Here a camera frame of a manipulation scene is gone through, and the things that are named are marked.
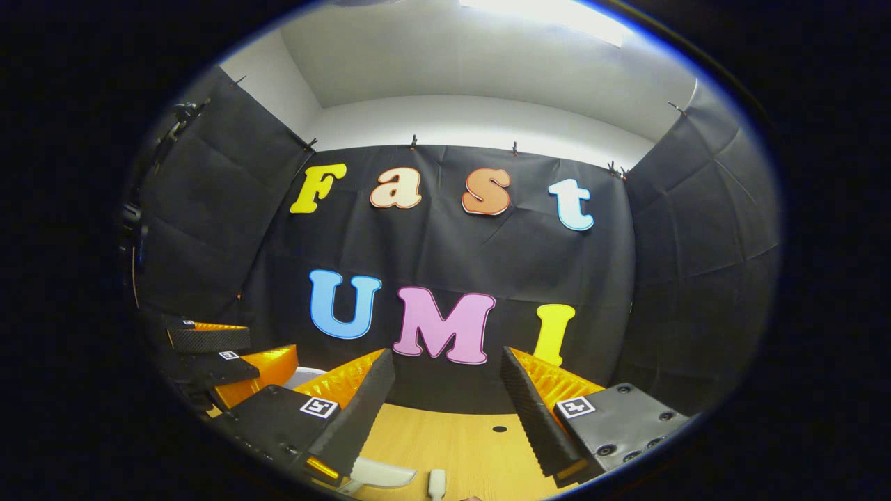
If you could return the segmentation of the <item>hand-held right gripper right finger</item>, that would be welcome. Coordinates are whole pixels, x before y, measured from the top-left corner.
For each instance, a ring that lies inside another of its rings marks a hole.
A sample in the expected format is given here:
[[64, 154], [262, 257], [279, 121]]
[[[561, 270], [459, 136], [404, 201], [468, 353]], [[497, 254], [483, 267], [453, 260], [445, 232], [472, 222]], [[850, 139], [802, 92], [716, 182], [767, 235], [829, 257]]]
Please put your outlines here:
[[666, 442], [690, 418], [630, 383], [601, 387], [504, 347], [500, 379], [541, 471], [588, 482]]

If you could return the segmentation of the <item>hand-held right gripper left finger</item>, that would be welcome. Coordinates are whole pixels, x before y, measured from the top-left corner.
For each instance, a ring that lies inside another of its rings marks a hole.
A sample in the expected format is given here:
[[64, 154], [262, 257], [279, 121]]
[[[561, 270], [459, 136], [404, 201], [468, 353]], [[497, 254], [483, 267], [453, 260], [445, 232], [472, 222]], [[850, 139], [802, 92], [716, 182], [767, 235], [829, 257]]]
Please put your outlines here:
[[379, 349], [296, 389], [267, 384], [212, 418], [212, 428], [293, 481], [338, 487], [350, 477], [395, 380]]

